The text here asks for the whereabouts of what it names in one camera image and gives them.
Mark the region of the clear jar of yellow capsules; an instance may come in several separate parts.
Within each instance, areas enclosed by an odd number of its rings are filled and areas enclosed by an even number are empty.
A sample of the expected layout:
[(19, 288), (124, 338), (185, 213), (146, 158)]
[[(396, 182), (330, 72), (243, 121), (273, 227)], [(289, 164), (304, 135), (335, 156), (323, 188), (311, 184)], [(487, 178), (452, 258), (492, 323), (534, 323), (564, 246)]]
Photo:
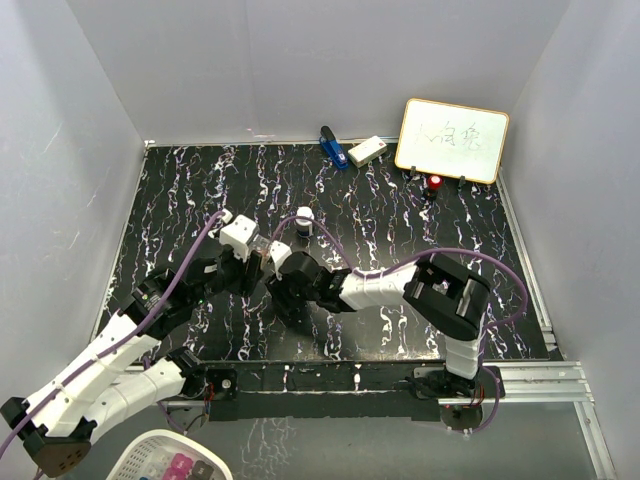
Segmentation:
[(260, 255), (262, 268), (264, 268), (270, 260), (270, 247), (271, 241), (261, 234), (256, 234), (249, 244), (249, 250)]

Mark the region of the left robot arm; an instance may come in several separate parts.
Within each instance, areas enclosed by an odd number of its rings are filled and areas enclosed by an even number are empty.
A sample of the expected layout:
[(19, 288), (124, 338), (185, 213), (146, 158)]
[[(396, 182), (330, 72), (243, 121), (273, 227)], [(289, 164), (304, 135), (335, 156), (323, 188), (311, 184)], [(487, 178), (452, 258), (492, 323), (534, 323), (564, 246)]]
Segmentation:
[(102, 435), (137, 412), (168, 398), (202, 395), (206, 369), (186, 347), (124, 382), (117, 379), (189, 321), (206, 299), (251, 294), (263, 264), (258, 251), (242, 258), (226, 245), (216, 257), (187, 256), (178, 270), (155, 270), (57, 377), (29, 397), (11, 397), (2, 405), (10, 436), (21, 440), (40, 473), (56, 478), (76, 468)]

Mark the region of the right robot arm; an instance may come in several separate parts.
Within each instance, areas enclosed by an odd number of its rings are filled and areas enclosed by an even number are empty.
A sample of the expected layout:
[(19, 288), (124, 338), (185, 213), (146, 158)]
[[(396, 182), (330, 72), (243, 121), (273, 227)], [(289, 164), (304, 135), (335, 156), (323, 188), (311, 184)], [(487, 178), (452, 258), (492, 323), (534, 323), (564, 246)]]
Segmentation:
[(373, 307), (410, 308), (445, 339), (444, 370), (423, 381), (437, 396), (466, 397), (482, 382), (480, 350), (491, 287), (450, 257), (431, 253), (385, 270), (330, 270), (305, 252), (280, 262), (266, 281), (275, 305), (289, 315), (308, 303), (331, 313)]

